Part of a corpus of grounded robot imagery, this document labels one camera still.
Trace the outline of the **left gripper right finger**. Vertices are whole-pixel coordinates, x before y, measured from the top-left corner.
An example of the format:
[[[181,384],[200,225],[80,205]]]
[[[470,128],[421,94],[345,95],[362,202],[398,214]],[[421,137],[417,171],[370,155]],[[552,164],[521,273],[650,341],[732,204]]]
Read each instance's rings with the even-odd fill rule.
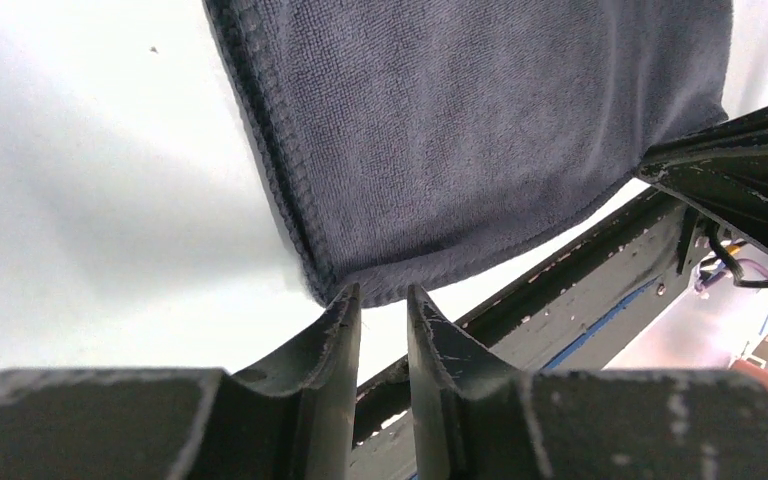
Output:
[[[768,479],[768,391],[727,370],[523,371],[407,294],[421,479]]]

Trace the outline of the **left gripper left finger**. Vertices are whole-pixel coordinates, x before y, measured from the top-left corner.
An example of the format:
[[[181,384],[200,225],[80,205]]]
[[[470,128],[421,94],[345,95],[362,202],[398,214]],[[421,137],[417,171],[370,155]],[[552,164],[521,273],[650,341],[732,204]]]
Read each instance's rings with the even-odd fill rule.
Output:
[[[0,479],[343,479],[361,336],[343,289],[259,361],[0,371]]]

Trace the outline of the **dark navy garment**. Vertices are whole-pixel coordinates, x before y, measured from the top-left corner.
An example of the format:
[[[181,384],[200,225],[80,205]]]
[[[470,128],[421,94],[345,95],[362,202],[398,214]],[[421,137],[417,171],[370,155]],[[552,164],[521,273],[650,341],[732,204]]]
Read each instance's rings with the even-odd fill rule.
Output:
[[[310,295],[444,287],[722,122],[729,1],[209,1]]]

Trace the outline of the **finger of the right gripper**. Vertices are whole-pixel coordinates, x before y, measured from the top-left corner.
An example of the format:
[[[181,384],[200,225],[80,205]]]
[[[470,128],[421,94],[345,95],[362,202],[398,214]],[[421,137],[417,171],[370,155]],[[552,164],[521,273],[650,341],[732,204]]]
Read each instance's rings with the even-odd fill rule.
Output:
[[[636,176],[768,254],[768,106],[649,148]]]

